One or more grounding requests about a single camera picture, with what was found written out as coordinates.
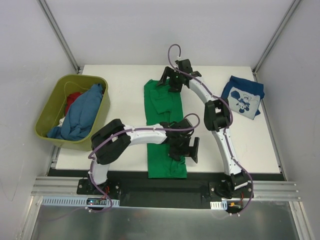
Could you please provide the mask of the green t shirt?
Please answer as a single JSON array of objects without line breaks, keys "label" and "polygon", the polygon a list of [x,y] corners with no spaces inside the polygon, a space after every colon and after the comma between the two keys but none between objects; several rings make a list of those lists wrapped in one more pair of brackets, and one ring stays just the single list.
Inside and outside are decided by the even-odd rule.
[{"label": "green t shirt", "polygon": [[[169,86],[157,86],[156,80],[144,85],[144,112],[146,124],[179,122],[183,119],[180,93],[169,92]],[[147,144],[147,167],[150,179],[184,179],[187,177],[186,160],[169,157],[168,144]]]}]

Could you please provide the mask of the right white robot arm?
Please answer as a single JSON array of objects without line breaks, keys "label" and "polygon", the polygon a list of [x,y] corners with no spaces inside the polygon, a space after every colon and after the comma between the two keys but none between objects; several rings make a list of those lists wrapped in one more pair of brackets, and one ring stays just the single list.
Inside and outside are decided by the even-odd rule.
[{"label": "right white robot arm", "polygon": [[177,60],[176,66],[164,68],[158,86],[169,86],[169,92],[179,93],[183,86],[193,91],[204,104],[203,122],[214,136],[223,161],[225,180],[214,188],[221,198],[231,199],[248,186],[248,172],[238,162],[231,140],[232,111],[226,98],[216,96],[203,82],[202,75],[193,71],[189,59]]}]

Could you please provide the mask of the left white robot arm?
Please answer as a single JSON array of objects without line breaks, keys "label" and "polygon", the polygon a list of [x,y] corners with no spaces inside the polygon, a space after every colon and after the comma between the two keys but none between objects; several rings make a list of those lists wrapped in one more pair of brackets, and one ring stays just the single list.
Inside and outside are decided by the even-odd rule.
[{"label": "left white robot arm", "polygon": [[186,158],[198,162],[199,137],[190,143],[194,129],[186,118],[140,127],[125,125],[119,118],[112,120],[91,137],[89,190],[102,194],[110,164],[134,145],[147,145],[149,178],[186,178]]}]

